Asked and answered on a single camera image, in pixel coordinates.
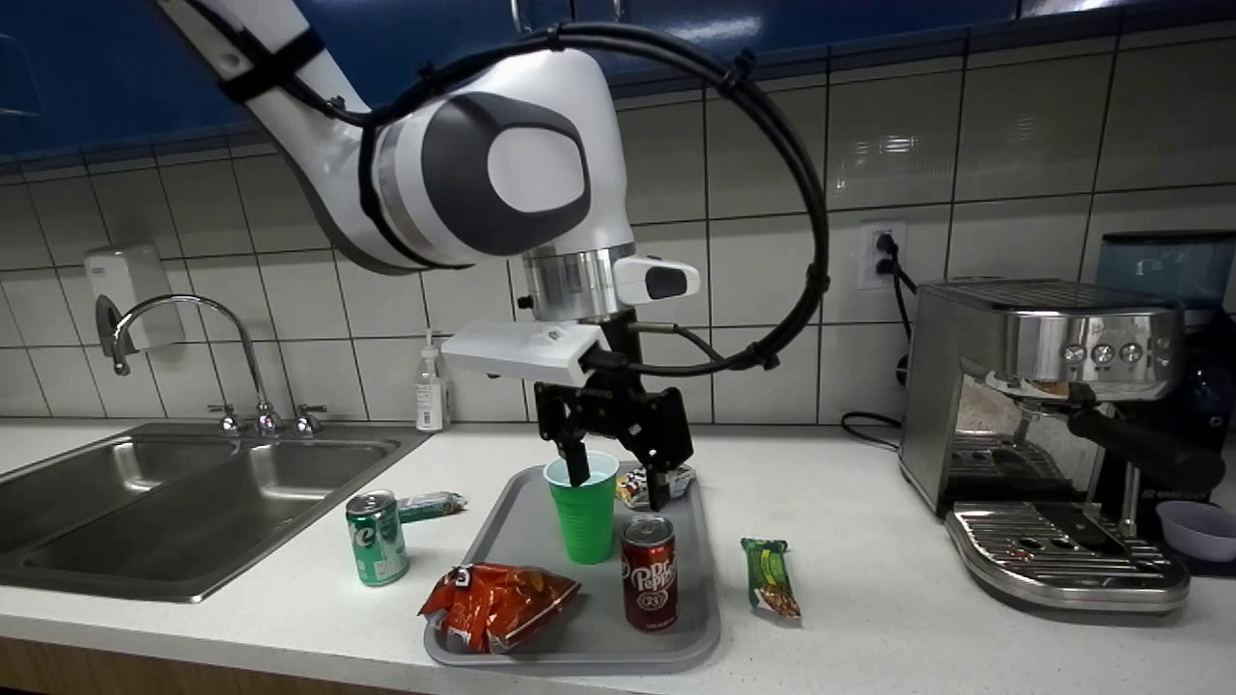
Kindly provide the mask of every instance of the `green plastic cup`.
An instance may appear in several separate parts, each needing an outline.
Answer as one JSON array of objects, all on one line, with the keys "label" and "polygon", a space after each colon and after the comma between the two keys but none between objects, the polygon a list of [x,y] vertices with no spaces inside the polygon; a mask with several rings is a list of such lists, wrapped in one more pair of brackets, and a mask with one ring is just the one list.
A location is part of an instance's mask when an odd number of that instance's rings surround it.
[{"label": "green plastic cup", "polygon": [[557,528],[576,565],[602,565],[616,551],[616,480],[618,461],[586,455],[586,483],[572,487],[568,464],[546,469]]}]

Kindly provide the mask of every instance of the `tray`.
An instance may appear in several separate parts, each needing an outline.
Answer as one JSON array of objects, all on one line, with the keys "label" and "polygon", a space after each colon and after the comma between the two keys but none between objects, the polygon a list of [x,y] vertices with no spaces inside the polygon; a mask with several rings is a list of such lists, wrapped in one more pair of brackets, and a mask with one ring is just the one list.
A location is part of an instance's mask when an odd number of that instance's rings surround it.
[{"label": "tray", "polygon": [[500,495],[486,525],[465,565],[527,565],[568,574],[580,594],[563,614],[530,634],[513,654],[448,654],[427,627],[427,648],[448,667],[518,667],[518,671],[687,671],[711,658],[723,639],[715,556],[703,520],[703,495],[662,510],[676,528],[679,623],[642,634],[624,610],[624,551],[608,565],[572,565],[559,550],[557,513],[541,469],[518,470]]}]

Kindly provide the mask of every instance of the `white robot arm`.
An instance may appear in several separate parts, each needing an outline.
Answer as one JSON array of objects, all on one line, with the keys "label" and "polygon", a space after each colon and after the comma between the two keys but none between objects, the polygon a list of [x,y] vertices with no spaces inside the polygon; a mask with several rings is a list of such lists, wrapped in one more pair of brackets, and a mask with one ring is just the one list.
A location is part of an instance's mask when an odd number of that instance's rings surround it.
[{"label": "white robot arm", "polygon": [[294,160],[349,258],[405,273],[530,255],[536,322],[602,322],[698,291],[693,267],[633,255],[627,160],[594,57],[513,53],[365,132],[307,105],[309,93],[371,116],[294,0],[160,8]]},{"label": "white robot arm", "polygon": [[[222,72],[222,90],[294,160],[325,233],[380,273],[455,271],[521,255],[536,323],[465,329],[446,345],[459,368],[536,384],[541,437],[572,483],[586,480],[584,434],[624,441],[662,474],[693,455],[679,390],[647,393],[642,376],[778,368],[826,291],[826,210],[810,160],[737,61],[633,27],[527,30],[521,47],[467,53],[371,110],[349,84],[294,0],[155,0]],[[803,296],[757,345],[709,362],[642,362],[633,308],[698,291],[683,264],[633,255],[627,161],[602,71],[584,51],[627,51],[696,72],[729,96],[790,161],[814,233]]]}]

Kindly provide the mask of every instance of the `sink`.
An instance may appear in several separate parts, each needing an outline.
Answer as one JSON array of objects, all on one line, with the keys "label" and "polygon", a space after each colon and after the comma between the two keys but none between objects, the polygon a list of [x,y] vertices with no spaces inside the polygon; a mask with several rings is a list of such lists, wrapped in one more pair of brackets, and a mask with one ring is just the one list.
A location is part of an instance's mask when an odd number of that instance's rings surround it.
[{"label": "sink", "polygon": [[222,434],[150,424],[0,474],[0,556],[101,518],[227,455],[231,441]]},{"label": "sink", "polygon": [[266,441],[248,448],[248,469],[262,500],[320,501],[342,492],[369,461],[383,461],[383,441]]},{"label": "sink", "polygon": [[[136,443],[124,452],[116,452],[124,443],[116,437],[38,464],[30,474],[111,470],[110,495],[98,495],[110,501],[70,487],[87,500],[82,513],[60,528],[47,520],[21,550],[21,532],[7,532],[0,583],[201,601],[421,443],[394,430],[275,441],[226,441],[214,430],[165,437],[163,430],[155,424],[155,437],[150,424],[132,434]],[[12,510],[7,500],[29,500],[30,474],[0,483],[0,513]]]}]

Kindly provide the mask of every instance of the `white countertop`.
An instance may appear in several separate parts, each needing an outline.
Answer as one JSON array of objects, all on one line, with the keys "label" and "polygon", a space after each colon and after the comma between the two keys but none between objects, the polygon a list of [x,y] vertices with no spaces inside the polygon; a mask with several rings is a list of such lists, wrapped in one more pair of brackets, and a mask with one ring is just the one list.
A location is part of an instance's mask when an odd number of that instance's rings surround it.
[{"label": "white countertop", "polygon": [[[0,470],[103,430],[0,424]],[[465,518],[410,525],[414,572],[358,586],[333,510],[201,607],[0,586],[0,634],[405,693],[521,693],[518,675],[446,671],[416,607],[479,532],[504,483],[551,455],[530,430],[455,430],[371,492],[465,492]],[[723,646],[683,675],[527,680],[527,693],[1234,693],[1236,581],[1193,581],[1166,627],[1085,627],[980,594],[888,448],[822,434],[698,434],[696,470],[718,556]],[[750,614],[741,532],[792,545],[803,630]]]}]

